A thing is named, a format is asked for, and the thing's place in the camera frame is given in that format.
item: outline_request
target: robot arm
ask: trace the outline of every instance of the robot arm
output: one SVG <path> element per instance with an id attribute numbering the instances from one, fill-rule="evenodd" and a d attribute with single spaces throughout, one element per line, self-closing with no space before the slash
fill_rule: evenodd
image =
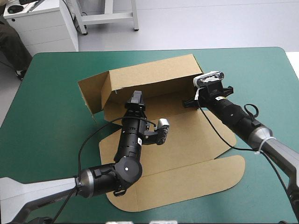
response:
<path id="1" fill-rule="evenodd" d="M 155 131 L 149 131 L 145 104 L 141 91 L 134 91 L 125 104 L 127 112 L 122 119 L 120 141 L 115 163 L 87 168 L 79 178 L 22 184 L 10 178 L 0 178 L 1 223 L 22 224 L 29 213 L 47 204 L 69 196 L 85 198 L 114 192 L 122 196 L 142 175 L 140 155 L 142 144 L 161 145 L 165 142 L 169 124 L 160 119 Z"/>
<path id="2" fill-rule="evenodd" d="M 226 97 L 233 93 L 233 88 L 223 88 L 224 74 L 218 71 L 195 77 L 197 88 L 195 98 L 184 102 L 185 107 L 206 107 L 223 124 L 231 129 L 252 149 L 266 153 L 289 177 L 287 188 L 294 213 L 299 220 L 299 154 L 273 137 L 272 130 L 256 120 L 246 105 L 244 109 L 230 102 Z"/>

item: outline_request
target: person's leg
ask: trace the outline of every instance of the person's leg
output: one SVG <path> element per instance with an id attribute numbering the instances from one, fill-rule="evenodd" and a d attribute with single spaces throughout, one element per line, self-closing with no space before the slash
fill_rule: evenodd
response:
<path id="1" fill-rule="evenodd" d="M 27 70 L 32 60 L 18 33 L 9 25 L 0 24 L 0 50 L 15 70 Z"/>

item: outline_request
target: cardboard box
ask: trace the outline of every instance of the cardboard box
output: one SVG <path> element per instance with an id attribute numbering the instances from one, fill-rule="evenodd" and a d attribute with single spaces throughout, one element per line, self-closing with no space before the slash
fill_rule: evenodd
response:
<path id="1" fill-rule="evenodd" d="M 125 102 L 140 90 L 148 119 L 167 118 L 171 125 L 164 145 L 142 146 L 140 180 L 122 197 L 107 195 L 116 207 L 142 211 L 219 192 L 240 181 L 245 160 L 241 156 L 214 160 L 229 147 L 199 111 L 183 107 L 182 100 L 194 96 L 193 78 L 202 73 L 194 56 L 186 55 L 109 70 L 79 81 L 92 116 L 101 110 L 106 120 L 123 116 Z M 207 114 L 234 145 L 234 134 L 213 114 Z M 113 162 L 119 137 L 120 130 L 100 142 L 102 164 Z M 171 193 L 166 193 L 165 184 Z"/>

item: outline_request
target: white cabinet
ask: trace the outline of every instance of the white cabinet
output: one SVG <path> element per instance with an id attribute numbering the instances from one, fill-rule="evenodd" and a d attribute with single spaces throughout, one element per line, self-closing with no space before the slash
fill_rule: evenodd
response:
<path id="1" fill-rule="evenodd" d="M 27 13 L 34 4 L 32 2 L 24 5 L 22 12 L 9 14 L 7 8 L 17 4 L 18 0 L 7 4 L 4 18 L 18 32 L 31 55 L 40 52 L 78 51 L 77 31 L 62 0 L 44 0 L 32 12 Z"/>

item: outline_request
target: green table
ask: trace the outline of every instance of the green table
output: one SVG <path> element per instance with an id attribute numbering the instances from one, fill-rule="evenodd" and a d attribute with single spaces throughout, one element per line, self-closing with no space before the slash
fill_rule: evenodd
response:
<path id="1" fill-rule="evenodd" d="M 258 119 L 272 128 L 276 138 L 299 149 L 299 81 L 280 48 L 42 53 L 35 55 L 0 129 L 0 176 L 34 182 L 75 175 L 82 141 L 106 123 L 102 112 L 97 114 L 97 124 L 92 120 L 77 81 L 109 69 L 190 53 L 205 72 L 225 73 L 224 86 L 235 88 L 231 101 L 256 104 Z M 99 165 L 98 142 L 118 128 L 110 126 L 88 142 L 83 167 Z M 246 147 L 240 139 L 237 146 Z M 69 201 L 57 221 L 295 222 L 267 161 L 261 155 L 235 150 L 222 156 L 234 154 L 244 156 L 246 171 L 239 184 L 224 192 L 137 213 L 115 208 L 105 195 L 78 196 Z M 60 206 L 61 202 L 43 207 L 29 219 L 53 217 Z"/>

